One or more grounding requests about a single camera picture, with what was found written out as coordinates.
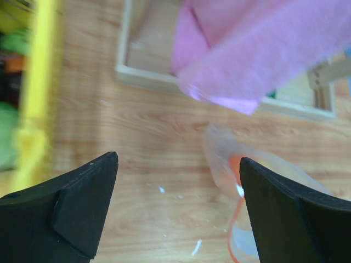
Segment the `yellow crate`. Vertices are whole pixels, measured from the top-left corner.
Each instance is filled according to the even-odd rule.
[[[19,129],[14,138],[19,158],[9,192],[39,184],[51,174],[64,42],[63,0],[34,0],[33,6],[30,56],[21,88]]]

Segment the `plastic bag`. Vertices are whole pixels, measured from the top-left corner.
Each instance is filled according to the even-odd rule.
[[[228,247],[234,262],[259,262],[240,182],[239,166],[242,157],[249,157],[282,176],[330,195],[326,188],[297,166],[274,154],[239,143],[227,127],[210,124],[203,146],[215,184],[235,203],[228,237]]]

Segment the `purple fabric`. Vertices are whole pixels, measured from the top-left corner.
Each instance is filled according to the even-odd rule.
[[[172,69],[188,96],[251,115],[350,42],[350,0],[185,0]]]

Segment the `small white paper piece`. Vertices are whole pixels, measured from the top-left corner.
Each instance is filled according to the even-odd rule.
[[[161,186],[158,186],[158,189],[160,189],[160,192],[161,192],[161,193],[165,193],[165,192],[166,192],[166,190],[163,189]]]
[[[197,241],[197,244],[196,244],[196,247],[195,247],[194,251],[191,253],[192,256],[195,256],[195,254],[199,251],[201,243],[202,243],[202,240],[199,239],[199,241]]]

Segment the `orange edge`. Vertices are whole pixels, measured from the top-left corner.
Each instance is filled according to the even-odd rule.
[[[245,199],[241,198],[239,200],[238,204],[237,204],[235,213],[234,213],[233,218],[232,218],[231,223],[230,223],[230,230],[229,230],[228,239],[227,239],[227,245],[228,245],[229,254],[230,254],[231,259],[234,261],[234,263],[240,263],[240,262],[238,261],[238,259],[236,259],[236,257],[233,255],[233,252],[231,251],[231,248],[230,248],[230,236],[231,236],[231,234],[233,232],[234,222],[236,221],[237,216],[239,215],[240,209],[241,209],[244,201],[245,201]]]

